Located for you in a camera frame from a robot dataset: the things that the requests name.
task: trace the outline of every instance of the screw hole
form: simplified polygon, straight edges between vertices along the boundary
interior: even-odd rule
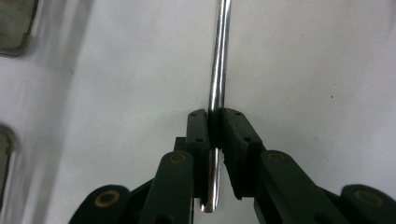
[[[319,224],[332,224],[332,219],[324,214],[316,214],[314,219]]]
[[[172,224],[172,219],[169,216],[160,215],[155,219],[156,224]]]

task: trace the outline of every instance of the shiny metal rod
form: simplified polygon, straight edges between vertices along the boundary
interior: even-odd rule
[[[215,57],[210,86],[208,128],[213,147],[209,155],[209,182],[206,204],[201,204],[204,212],[215,211],[219,200],[219,151],[221,109],[224,107],[224,91],[227,69],[228,31],[230,28],[231,0],[219,0],[218,27],[216,31]]]

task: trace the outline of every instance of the metal rod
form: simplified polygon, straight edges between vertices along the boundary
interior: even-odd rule
[[[216,31],[215,57],[210,85],[208,110],[209,137],[213,147],[209,155],[209,186],[204,212],[214,212],[219,200],[219,152],[221,109],[224,107],[224,91],[227,69],[228,31],[230,28],[231,0],[219,0],[218,27]]]

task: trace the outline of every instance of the silver rod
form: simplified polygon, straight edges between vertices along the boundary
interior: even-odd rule
[[[224,107],[224,92],[227,69],[228,31],[230,28],[231,0],[219,0],[218,27],[216,31],[215,57],[210,85],[208,110],[209,137],[214,144],[209,155],[209,182],[204,212],[214,212],[219,200],[219,152],[221,109]]]

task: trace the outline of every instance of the white surface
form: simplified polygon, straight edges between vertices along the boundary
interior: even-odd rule
[[[20,140],[2,223],[66,223],[106,184],[134,189],[207,108],[216,1],[41,0],[33,43],[0,59]],[[226,105],[320,186],[396,198],[396,2],[233,1]],[[216,213],[257,223],[222,167]]]

